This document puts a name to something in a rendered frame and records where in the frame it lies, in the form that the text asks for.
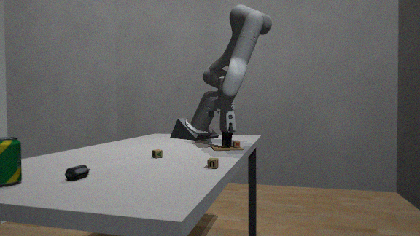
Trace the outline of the tan square mat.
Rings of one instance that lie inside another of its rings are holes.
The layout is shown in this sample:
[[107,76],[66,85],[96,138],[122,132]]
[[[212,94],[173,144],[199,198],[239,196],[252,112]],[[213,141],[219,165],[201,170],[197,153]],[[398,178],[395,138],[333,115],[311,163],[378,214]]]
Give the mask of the tan square mat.
[[230,150],[244,150],[243,148],[241,148],[241,147],[236,147],[236,148],[234,148],[233,146],[231,146],[231,147],[224,147],[224,146],[211,146],[212,147],[212,149],[214,150],[214,151],[230,151]]

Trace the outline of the green and yellow striped drink can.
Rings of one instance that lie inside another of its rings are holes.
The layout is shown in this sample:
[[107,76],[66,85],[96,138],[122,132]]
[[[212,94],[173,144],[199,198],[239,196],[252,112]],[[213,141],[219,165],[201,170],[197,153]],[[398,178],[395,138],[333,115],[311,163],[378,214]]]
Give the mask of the green and yellow striped drink can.
[[21,144],[18,137],[0,137],[0,187],[22,180]]

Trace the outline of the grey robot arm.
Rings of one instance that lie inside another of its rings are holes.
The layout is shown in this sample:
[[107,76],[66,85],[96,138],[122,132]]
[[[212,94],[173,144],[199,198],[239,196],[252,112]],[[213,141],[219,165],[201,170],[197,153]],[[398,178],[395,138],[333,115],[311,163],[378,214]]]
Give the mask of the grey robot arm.
[[[257,39],[269,32],[272,20],[264,13],[237,5],[230,12],[230,25],[232,37],[225,52],[203,73],[204,82],[218,90],[206,91],[194,116],[185,121],[186,126],[198,135],[211,135],[211,121],[213,117],[219,117],[220,111],[236,109],[236,94]],[[227,71],[222,69],[225,66],[228,66]]]

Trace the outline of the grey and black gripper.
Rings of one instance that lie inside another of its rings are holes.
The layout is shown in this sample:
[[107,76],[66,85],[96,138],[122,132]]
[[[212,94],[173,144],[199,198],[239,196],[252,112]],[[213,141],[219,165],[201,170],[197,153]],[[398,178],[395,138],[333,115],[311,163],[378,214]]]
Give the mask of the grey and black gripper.
[[236,131],[236,121],[235,121],[234,111],[221,111],[219,126],[222,132],[222,145],[223,145],[223,141],[225,141],[225,147],[231,147],[232,134],[233,132]]

